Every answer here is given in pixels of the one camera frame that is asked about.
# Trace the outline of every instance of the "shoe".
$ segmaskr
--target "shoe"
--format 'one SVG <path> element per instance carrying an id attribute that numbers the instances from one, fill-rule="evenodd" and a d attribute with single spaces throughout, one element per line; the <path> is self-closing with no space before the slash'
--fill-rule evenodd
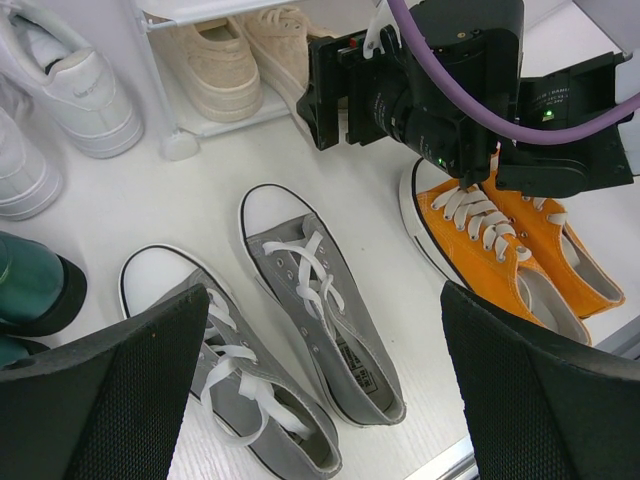
<path id="1" fill-rule="evenodd" d="M 16 362 L 47 350 L 49 347 L 38 342 L 0 335 L 0 370 L 11 368 Z"/>
<path id="2" fill-rule="evenodd" d="M 309 126 L 298 115 L 297 103 L 309 84 L 309 42 L 337 37 L 311 23 L 296 7 L 277 7 L 239 17 L 251 44 L 260 75 L 283 98 L 302 131 L 311 136 Z"/>
<path id="3" fill-rule="evenodd" d="M 496 189 L 496 172 L 482 184 L 489 199 L 511 219 L 522 244 L 545 269 L 575 314 L 582 319 L 619 307 L 624 293 L 598 266 L 567 223 L 567 211 L 548 198 Z"/>
<path id="4" fill-rule="evenodd" d="M 212 269 L 174 247 L 143 248 L 120 274 L 125 317 L 199 283 L 211 303 L 191 391 L 212 413 L 216 437 L 248 446 L 285 480 L 336 475 L 342 460 L 333 422 L 269 353 Z"/>
<path id="5" fill-rule="evenodd" d="M 44 245 L 0 232 L 0 334 L 44 337 L 78 315 L 87 294 L 82 271 Z"/>
<path id="6" fill-rule="evenodd" d="M 164 28 L 149 40 L 204 117 L 236 122 L 260 110 L 258 66 L 235 19 Z"/>
<path id="7" fill-rule="evenodd" d="M 457 180 L 419 160 L 402 176 L 400 208 L 409 236 L 446 278 L 513 315 L 591 344 L 509 219 L 477 186 L 462 190 Z"/>
<path id="8" fill-rule="evenodd" d="M 30 100 L 0 78 L 0 217 L 25 220 L 51 205 L 62 191 L 62 175 L 47 162 L 13 118 L 24 117 Z"/>
<path id="9" fill-rule="evenodd" d="M 359 427 L 402 422 L 398 374 L 317 213 L 284 187 L 261 185 L 244 197 L 240 224 L 258 282 L 300 331 L 336 413 Z"/>
<path id="10" fill-rule="evenodd" d="M 142 121 L 109 62 L 33 0 L 16 0 L 12 8 L 0 16 L 0 71 L 84 154 L 108 158 L 135 145 Z"/>

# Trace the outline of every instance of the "robotic arm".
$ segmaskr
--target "robotic arm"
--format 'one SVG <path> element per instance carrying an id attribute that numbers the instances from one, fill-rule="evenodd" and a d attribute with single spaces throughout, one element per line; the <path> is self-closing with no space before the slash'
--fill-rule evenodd
<path id="1" fill-rule="evenodd" d="M 310 45 L 309 88 L 298 113 L 320 150 L 339 142 L 339 106 L 346 98 L 349 144 L 390 136 L 463 187 L 488 178 L 498 142 L 498 187 L 528 196 L 565 198 L 629 184 L 640 173 L 640 138 L 634 135 L 640 133 L 640 117 L 628 115 L 570 143 L 516 143 L 458 108 L 387 24 L 391 16 L 380 12 L 369 32 Z M 536 129 L 529 131 L 534 140 L 545 131 L 558 133 L 619 113 L 616 103 L 632 98 L 640 86 L 629 80 L 640 76 L 640 55 L 625 61 L 613 53 L 546 77 L 520 78 L 522 0 L 483 2 L 482 9 L 475 0 L 426 0 L 410 12 L 426 44 L 466 93 L 509 126 Z"/>

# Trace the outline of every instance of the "black base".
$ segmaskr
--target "black base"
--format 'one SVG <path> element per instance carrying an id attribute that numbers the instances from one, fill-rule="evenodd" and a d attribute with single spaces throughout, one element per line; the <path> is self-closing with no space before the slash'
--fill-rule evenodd
<path id="1" fill-rule="evenodd" d="M 41 317 L 23 325 L 0 323 L 0 334 L 45 337 L 67 327 L 78 315 L 87 296 L 87 279 L 78 267 L 58 257 L 64 270 L 64 286 L 58 300 Z"/>

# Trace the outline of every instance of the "beige sneaker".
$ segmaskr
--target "beige sneaker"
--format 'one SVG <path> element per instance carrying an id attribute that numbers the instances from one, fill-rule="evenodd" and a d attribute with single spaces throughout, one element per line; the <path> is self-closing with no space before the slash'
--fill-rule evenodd
<path id="1" fill-rule="evenodd" d="M 235 122 L 262 106 L 258 66 L 233 18 L 156 30 L 149 40 L 203 116 Z"/>
<path id="2" fill-rule="evenodd" d="M 315 38 L 337 37 L 313 25 L 295 7 L 278 7 L 249 13 L 239 23 L 251 44 L 260 75 L 284 99 L 300 128 L 310 135 L 307 123 L 298 115 L 296 104 L 309 84 L 309 42 Z"/>

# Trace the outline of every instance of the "gray sneaker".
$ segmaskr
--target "gray sneaker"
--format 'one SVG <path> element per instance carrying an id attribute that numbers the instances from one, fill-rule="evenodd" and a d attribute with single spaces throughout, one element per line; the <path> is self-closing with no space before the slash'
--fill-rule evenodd
<path id="1" fill-rule="evenodd" d="M 191 390 L 211 412 L 216 437 L 249 447 L 284 480 L 335 476 L 342 468 L 335 425 L 267 351 L 213 270 L 174 247 L 146 247 L 120 274 L 122 308 L 134 316 L 199 283 L 211 303 Z"/>
<path id="2" fill-rule="evenodd" d="M 244 197 L 240 224 L 258 282 L 298 328 L 336 413 L 360 427 L 402 422 L 393 362 L 318 215 L 284 187 L 261 185 Z"/>

